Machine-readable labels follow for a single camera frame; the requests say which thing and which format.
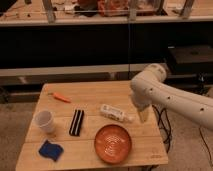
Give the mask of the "beige robot end tool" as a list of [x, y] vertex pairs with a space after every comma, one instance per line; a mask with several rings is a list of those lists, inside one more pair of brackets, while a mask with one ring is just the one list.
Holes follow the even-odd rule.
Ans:
[[142, 123], [146, 122], [149, 116], [149, 109], [145, 107], [143, 110], [139, 110], [138, 115]]

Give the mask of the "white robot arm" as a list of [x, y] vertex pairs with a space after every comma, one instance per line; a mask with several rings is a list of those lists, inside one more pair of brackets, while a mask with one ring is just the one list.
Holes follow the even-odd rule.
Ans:
[[143, 111], [152, 102], [181, 114], [213, 131], [213, 99], [164, 84], [167, 73], [157, 63], [150, 64], [130, 81], [134, 106]]

